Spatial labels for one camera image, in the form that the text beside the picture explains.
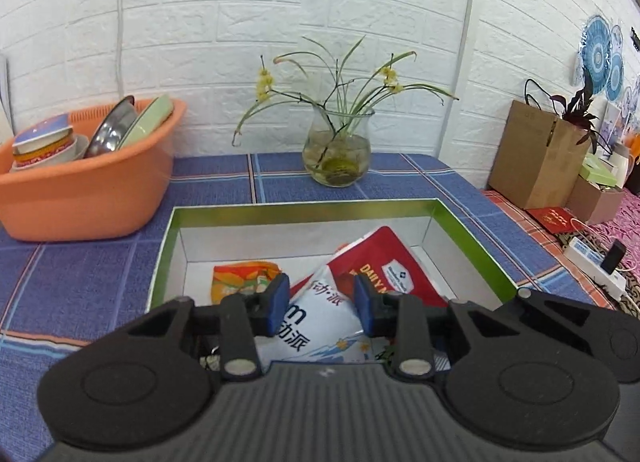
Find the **blue paper fan decoration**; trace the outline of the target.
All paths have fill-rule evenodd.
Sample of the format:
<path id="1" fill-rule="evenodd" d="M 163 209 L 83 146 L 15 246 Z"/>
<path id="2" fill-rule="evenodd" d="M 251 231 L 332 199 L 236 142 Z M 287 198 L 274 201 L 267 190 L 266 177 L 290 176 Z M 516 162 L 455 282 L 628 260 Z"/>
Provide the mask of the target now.
<path id="1" fill-rule="evenodd" d="M 609 102 L 622 99 L 624 88 L 624 41 L 619 24 L 611 24 L 600 14 L 591 16 L 584 28 L 574 61 L 573 86 L 584 84 L 584 72 L 592 81 L 592 92 Z"/>

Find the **light green plate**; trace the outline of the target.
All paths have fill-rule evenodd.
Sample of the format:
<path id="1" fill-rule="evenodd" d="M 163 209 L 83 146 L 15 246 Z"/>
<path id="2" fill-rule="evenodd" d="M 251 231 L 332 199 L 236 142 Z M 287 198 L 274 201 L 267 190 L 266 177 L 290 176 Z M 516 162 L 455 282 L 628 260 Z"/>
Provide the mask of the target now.
<path id="1" fill-rule="evenodd" d="M 168 95 L 153 99 L 122 138 L 118 150 L 131 147 L 149 137 L 171 116 L 173 110 L 174 104 Z"/>

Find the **red daily nuts bag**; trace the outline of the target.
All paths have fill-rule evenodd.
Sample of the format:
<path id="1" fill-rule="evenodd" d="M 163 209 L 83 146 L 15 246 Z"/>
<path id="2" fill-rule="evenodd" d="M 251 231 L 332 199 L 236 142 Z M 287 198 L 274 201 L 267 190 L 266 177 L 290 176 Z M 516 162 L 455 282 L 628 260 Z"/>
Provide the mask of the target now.
<path id="1" fill-rule="evenodd" d="M 446 306 L 421 264 L 389 226 L 342 248 L 329 268 L 337 289 L 350 300 L 354 300 L 355 277 L 363 274 L 376 292 L 411 294 L 427 306 Z"/>

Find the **purple leaf plant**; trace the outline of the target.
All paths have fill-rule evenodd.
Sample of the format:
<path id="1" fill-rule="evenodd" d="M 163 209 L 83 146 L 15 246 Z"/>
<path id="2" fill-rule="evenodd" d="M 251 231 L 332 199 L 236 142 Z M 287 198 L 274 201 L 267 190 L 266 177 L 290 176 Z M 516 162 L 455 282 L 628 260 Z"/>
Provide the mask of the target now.
<path id="1" fill-rule="evenodd" d="M 533 84 L 543 94 L 547 96 L 551 102 L 552 109 L 559 104 L 562 108 L 561 112 L 555 112 L 555 115 L 561 120 L 570 123 L 582 131 L 582 136 L 576 141 L 576 146 L 580 146 L 584 142 L 590 143 L 592 153 L 596 153 L 598 148 L 603 148 L 606 152 L 612 153 L 613 148 L 606 142 L 604 137 L 594 127 L 596 117 L 589 112 L 593 100 L 593 81 L 590 72 L 584 66 L 582 68 L 582 76 L 584 77 L 584 86 L 574 93 L 574 96 L 567 100 L 562 95 L 551 95 L 541 84 L 532 78 L 528 78 L 524 83 L 523 94 L 524 101 L 529 106 L 531 102 L 541 109 L 540 103 L 536 98 L 528 92 L 528 86 Z"/>

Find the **red envelope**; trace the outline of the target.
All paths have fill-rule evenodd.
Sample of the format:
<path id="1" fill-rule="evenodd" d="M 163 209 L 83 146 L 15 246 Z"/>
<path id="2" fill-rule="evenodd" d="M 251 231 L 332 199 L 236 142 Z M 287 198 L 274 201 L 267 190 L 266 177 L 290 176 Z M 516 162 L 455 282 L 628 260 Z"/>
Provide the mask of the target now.
<path id="1" fill-rule="evenodd" d="M 584 229 L 584 224 L 566 208 L 529 208 L 527 214 L 549 234 L 570 234 Z"/>

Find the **glass vase with orchid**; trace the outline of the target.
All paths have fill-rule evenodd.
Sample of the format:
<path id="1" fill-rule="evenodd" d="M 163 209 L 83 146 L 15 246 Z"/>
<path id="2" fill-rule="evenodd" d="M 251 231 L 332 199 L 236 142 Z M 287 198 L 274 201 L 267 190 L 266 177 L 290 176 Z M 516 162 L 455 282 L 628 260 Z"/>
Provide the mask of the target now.
<path id="1" fill-rule="evenodd" d="M 307 67 L 300 60 L 314 59 L 329 73 L 331 86 L 328 91 L 321 97 L 315 97 L 300 89 L 280 87 L 262 61 L 255 85 L 255 100 L 236 124 L 232 144 L 237 147 L 241 143 L 243 127 L 258 114 L 285 106 L 311 108 L 314 119 L 303 146 L 302 159 L 306 172 L 322 186 L 350 187 L 367 174 L 372 154 L 369 122 L 382 102 L 406 92 L 427 92 L 440 102 L 457 98 L 452 92 L 433 84 L 400 80 L 397 65 L 416 58 L 414 50 L 390 54 L 366 75 L 347 76 L 345 70 L 363 43 L 361 38 L 341 57 L 333 55 L 318 40 L 307 38 L 306 41 L 314 45 L 313 50 L 282 52 L 272 58 L 272 63 L 275 66 L 294 66 L 297 72 L 307 76 Z"/>

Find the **white power strip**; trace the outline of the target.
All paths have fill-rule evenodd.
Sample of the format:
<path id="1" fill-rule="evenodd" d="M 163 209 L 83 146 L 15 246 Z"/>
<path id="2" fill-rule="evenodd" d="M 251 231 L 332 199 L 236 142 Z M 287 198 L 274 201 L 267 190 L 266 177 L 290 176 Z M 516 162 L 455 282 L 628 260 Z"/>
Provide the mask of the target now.
<path id="1" fill-rule="evenodd" d="M 627 280 L 624 276 L 617 269 L 610 274 L 605 271 L 602 267 L 604 257 L 582 239 L 571 238 L 564 248 L 564 256 L 616 302 L 626 294 Z"/>

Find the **orange plaid cloth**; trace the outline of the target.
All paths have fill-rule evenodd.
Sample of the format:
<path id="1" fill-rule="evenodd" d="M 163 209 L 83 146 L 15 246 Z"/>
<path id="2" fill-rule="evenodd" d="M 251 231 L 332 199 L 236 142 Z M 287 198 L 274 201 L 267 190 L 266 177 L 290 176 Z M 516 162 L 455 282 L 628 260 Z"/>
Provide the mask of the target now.
<path id="1" fill-rule="evenodd" d="M 484 195 L 518 224 L 529 237 L 533 238 L 548 253 L 563 265 L 588 295 L 600 304 L 606 300 L 606 306 L 614 305 L 627 315 L 639 318 L 639 198 L 628 190 L 623 191 L 623 200 L 613 220 L 604 224 L 588 225 L 578 230 L 578 222 L 570 225 L 568 234 L 552 234 L 533 216 L 517 208 L 494 190 L 485 190 Z M 626 246 L 626 254 L 618 266 L 618 271 L 626 280 L 626 295 L 618 304 L 607 292 L 600 290 L 591 279 L 567 260 L 564 248 L 571 238 L 578 237 L 596 251 L 604 254 L 615 239 Z"/>

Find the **stacked ceramic bowls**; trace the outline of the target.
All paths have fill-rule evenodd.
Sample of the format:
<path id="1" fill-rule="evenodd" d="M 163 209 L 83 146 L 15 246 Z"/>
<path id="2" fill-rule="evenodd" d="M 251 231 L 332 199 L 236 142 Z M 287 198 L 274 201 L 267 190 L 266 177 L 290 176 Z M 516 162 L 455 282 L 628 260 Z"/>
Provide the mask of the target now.
<path id="1" fill-rule="evenodd" d="M 52 116 L 15 136 L 11 170 L 26 172 L 82 159 L 88 144 L 87 136 L 74 131 L 68 113 Z"/>

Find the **tall brown cardboard box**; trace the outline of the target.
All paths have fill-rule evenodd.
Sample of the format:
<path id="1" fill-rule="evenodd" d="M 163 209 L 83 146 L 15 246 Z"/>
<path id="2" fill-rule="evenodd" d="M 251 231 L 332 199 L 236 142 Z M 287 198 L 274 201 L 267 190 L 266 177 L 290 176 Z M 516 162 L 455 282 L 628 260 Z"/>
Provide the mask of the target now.
<path id="1" fill-rule="evenodd" d="M 582 128 L 514 100 L 488 187 L 524 210 L 563 206 L 589 146 Z"/>

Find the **white blue snack bag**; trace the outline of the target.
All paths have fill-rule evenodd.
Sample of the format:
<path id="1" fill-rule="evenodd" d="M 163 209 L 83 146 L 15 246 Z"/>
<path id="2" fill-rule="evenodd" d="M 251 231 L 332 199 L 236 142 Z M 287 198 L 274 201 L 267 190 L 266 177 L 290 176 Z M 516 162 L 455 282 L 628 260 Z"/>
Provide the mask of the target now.
<path id="1" fill-rule="evenodd" d="M 272 338 L 258 338 L 262 368 L 286 362 L 358 364 L 375 360 L 354 304 L 338 289 L 328 266 L 317 269 L 294 295 Z"/>

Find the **orange yellow snack pack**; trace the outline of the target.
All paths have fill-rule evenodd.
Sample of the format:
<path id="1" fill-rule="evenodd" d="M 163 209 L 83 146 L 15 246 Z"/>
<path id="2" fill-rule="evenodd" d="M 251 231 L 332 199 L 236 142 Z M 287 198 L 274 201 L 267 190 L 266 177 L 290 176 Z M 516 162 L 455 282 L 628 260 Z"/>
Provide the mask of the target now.
<path id="1" fill-rule="evenodd" d="M 277 264 L 264 260 L 217 265 L 213 269 L 210 299 L 217 305 L 228 295 L 264 292 L 280 273 Z"/>

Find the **orange plastic basin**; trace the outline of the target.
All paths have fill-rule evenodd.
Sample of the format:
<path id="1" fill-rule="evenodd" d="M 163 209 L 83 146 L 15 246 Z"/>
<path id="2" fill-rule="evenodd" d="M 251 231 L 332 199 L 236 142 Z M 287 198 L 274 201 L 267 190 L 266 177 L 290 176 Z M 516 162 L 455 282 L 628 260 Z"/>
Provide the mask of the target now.
<path id="1" fill-rule="evenodd" d="M 1 145 L 1 225 L 26 242 L 125 237 L 160 207 L 174 166 L 175 132 L 188 105 L 142 141 L 104 156 L 12 172 L 11 139 Z"/>

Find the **small brown cardboard box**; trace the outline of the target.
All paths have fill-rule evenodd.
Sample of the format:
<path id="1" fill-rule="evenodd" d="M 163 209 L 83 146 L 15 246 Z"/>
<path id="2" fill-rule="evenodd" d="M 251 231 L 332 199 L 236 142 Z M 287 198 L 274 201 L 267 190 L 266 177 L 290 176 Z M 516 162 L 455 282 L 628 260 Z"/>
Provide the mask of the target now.
<path id="1" fill-rule="evenodd" d="M 623 197 L 624 192 L 618 187 L 602 188 L 578 176 L 566 208 L 585 224 L 602 224 L 615 218 Z"/>

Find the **black power adapter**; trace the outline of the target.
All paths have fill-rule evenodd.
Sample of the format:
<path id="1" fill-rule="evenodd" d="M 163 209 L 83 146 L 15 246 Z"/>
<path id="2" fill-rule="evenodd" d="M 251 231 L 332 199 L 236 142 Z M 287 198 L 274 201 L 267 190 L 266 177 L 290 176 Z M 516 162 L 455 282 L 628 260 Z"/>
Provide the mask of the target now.
<path id="1" fill-rule="evenodd" d="M 626 255 L 626 252 L 626 245 L 622 241 L 615 239 L 603 257 L 602 263 L 600 263 L 601 269 L 607 274 L 612 274 Z"/>

